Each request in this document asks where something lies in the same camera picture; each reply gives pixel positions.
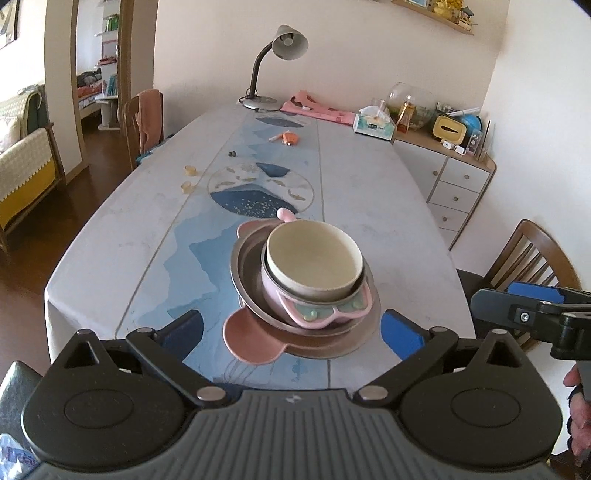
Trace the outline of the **person right hand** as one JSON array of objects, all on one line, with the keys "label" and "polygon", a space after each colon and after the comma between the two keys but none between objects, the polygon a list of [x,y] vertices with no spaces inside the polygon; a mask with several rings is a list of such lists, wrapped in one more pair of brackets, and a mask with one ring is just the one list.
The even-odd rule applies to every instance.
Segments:
[{"label": "person right hand", "polygon": [[574,365],[563,380],[566,387],[572,387],[569,395],[570,421],[568,432],[570,434],[570,450],[576,457],[580,457],[590,449],[591,430],[590,403],[582,393],[582,382],[577,365]]}]

